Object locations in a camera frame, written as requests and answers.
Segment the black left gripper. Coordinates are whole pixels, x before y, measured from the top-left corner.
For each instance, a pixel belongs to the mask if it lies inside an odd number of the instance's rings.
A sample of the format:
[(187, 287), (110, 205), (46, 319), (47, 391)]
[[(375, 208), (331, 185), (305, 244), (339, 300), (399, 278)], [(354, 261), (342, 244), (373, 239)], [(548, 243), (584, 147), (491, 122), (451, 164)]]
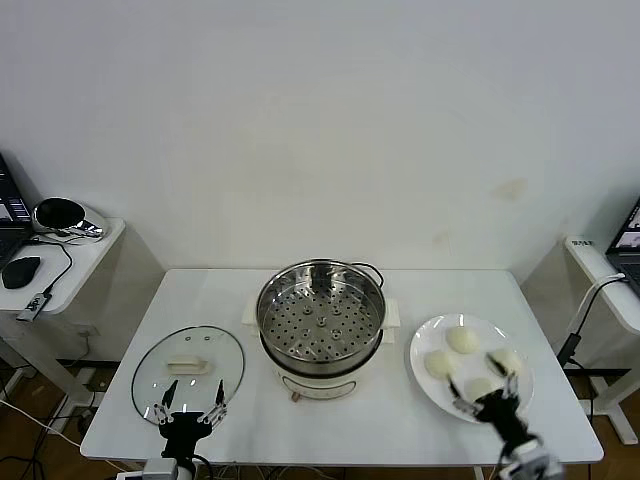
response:
[(176, 412), (170, 416), (178, 383), (174, 380), (160, 402), (153, 405), (159, 433), (166, 440), (163, 456), (193, 456), (198, 441), (210, 435), (210, 425), (218, 425), (227, 414), (224, 381), (220, 380), (214, 406), (208, 412)]

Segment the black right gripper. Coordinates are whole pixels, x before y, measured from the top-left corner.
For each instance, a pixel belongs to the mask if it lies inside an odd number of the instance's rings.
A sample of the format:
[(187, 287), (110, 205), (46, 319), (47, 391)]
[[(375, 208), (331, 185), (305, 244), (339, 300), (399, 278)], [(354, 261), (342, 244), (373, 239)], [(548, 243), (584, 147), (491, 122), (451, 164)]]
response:
[(465, 415), (477, 418), (482, 423), (489, 423), (504, 443), (525, 443), (528, 430), (518, 417), (518, 377), (515, 371), (509, 370), (492, 354), (486, 358), (504, 379), (504, 389), (496, 390), (471, 402), (463, 397), (451, 376), (447, 377), (448, 389), (453, 397), (453, 405)]

